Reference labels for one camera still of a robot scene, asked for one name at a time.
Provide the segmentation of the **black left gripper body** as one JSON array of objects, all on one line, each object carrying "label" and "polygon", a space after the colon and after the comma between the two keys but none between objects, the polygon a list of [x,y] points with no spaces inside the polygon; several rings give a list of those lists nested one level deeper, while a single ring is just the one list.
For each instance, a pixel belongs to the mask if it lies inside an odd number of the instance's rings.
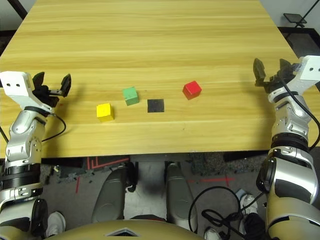
[{"label": "black left gripper body", "polygon": [[62,96],[61,90],[50,90],[48,86],[41,85],[36,87],[32,91],[37,99],[39,99],[43,104],[55,108],[59,102],[58,96]]}]

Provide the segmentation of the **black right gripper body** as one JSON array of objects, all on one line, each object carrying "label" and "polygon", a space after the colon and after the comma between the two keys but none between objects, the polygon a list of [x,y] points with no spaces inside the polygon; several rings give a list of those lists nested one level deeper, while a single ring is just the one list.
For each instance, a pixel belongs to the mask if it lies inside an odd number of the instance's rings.
[{"label": "black right gripper body", "polygon": [[269,81],[265,81],[265,73],[255,72],[254,76],[255,86],[263,87],[267,94],[270,94],[271,92],[279,88],[282,88],[284,86],[282,80],[287,84],[289,81],[293,79],[293,74],[290,72],[278,72],[277,74],[271,76],[269,78]]}]

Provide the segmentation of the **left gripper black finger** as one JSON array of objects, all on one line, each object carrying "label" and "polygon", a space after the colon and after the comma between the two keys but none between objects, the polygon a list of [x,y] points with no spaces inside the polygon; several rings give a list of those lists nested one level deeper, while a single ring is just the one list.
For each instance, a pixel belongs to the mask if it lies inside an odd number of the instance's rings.
[{"label": "left gripper black finger", "polygon": [[33,76],[32,82],[33,82],[35,88],[40,88],[42,86],[42,84],[44,82],[44,76],[45,76],[45,73],[43,71],[39,72]]},{"label": "left gripper black finger", "polygon": [[67,74],[61,81],[60,95],[63,97],[67,97],[71,89],[71,85],[72,85],[72,77],[70,74]]}]

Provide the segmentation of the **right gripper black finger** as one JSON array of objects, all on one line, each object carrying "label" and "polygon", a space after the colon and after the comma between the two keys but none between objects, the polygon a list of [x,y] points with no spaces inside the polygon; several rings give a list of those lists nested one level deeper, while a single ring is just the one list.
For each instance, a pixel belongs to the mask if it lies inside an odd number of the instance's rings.
[{"label": "right gripper black finger", "polygon": [[280,78],[294,78],[294,72],[299,67],[298,63],[290,63],[289,61],[280,58],[279,59],[280,69],[278,71],[278,76]]},{"label": "right gripper black finger", "polygon": [[265,67],[263,62],[255,58],[253,61],[253,73],[255,76],[255,86],[256,87],[263,87],[265,85],[265,78],[266,78],[266,73],[265,73]]}]

